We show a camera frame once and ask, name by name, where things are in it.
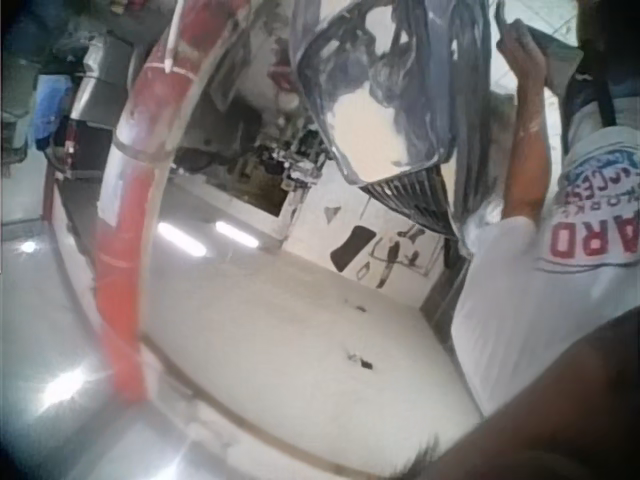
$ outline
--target person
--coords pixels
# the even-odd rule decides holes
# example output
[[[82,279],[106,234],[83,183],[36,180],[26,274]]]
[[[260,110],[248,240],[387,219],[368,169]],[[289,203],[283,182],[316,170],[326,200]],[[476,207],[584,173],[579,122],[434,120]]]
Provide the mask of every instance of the person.
[[[488,418],[402,479],[640,478],[640,2],[579,0],[548,213],[547,62],[520,20],[498,49],[518,80],[502,220],[480,234],[454,314]]]

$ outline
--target white t-shirt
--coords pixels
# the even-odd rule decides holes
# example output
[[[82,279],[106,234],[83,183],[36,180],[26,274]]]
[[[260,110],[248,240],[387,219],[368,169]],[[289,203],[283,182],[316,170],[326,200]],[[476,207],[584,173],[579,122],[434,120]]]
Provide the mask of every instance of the white t-shirt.
[[[574,118],[560,192],[539,229],[516,217],[480,234],[452,337],[486,415],[640,305],[639,100],[615,101],[626,126],[602,129],[597,106]]]

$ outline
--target hand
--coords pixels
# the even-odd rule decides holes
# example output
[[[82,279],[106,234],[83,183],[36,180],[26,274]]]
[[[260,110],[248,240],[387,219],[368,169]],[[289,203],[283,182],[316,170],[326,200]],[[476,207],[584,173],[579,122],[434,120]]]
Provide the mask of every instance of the hand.
[[[544,90],[547,62],[522,20],[501,28],[498,51],[518,79],[518,89],[525,94],[538,94]]]

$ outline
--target metal grille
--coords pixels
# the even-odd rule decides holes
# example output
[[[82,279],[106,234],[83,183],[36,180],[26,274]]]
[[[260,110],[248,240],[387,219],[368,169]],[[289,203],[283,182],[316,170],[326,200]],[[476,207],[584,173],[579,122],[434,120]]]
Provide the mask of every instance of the metal grille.
[[[362,187],[362,191],[427,230],[455,237],[440,167],[372,183]]]

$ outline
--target red pipe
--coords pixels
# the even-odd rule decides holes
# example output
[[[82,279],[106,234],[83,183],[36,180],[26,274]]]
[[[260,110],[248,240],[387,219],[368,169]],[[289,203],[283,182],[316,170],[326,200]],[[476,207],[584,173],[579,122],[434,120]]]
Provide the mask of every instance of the red pipe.
[[[165,32],[114,133],[98,202],[95,295],[115,386],[128,401],[146,397],[138,328],[167,175],[206,82],[248,17],[249,0],[186,2],[173,70],[164,71]]]

